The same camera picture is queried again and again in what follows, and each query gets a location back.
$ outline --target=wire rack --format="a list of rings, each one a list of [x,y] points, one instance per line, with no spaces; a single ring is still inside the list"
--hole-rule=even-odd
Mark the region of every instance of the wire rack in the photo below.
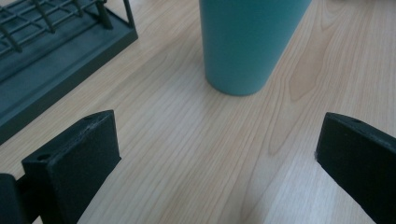
[[[27,44],[42,35],[54,34],[64,22],[82,17],[84,13],[96,16],[111,29],[104,3],[101,0],[20,0],[0,7],[0,60],[9,53],[22,53]]]

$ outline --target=cup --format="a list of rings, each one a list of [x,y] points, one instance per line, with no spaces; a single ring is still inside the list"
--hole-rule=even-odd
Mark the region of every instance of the cup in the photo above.
[[[249,95],[271,75],[311,0],[199,0],[205,76]]]

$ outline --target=wood surface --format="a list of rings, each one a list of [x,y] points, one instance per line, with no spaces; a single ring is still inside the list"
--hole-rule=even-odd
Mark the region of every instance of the wood surface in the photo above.
[[[314,152],[328,111],[396,136],[396,1],[313,0],[247,97],[205,81],[198,0],[131,5],[139,39],[0,146],[0,172],[114,109],[122,160],[79,223],[373,223]]]

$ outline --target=tabletop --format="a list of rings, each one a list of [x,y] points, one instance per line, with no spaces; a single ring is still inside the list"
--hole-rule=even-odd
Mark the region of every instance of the tabletop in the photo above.
[[[113,109],[122,160],[79,223],[374,223],[314,153],[326,112],[396,135],[396,1],[313,0],[246,97],[205,80],[198,0],[130,2],[139,39],[0,146],[1,173]]]

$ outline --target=wooden table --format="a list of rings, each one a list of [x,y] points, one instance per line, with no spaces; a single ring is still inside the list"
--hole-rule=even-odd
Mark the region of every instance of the wooden table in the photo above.
[[[396,1],[313,0],[248,97],[205,81],[198,0],[131,4],[139,40],[0,146],[0,172],[114,109],[122,161],[79,223],[373,223],[314,152],[327,111],[396,135]]]

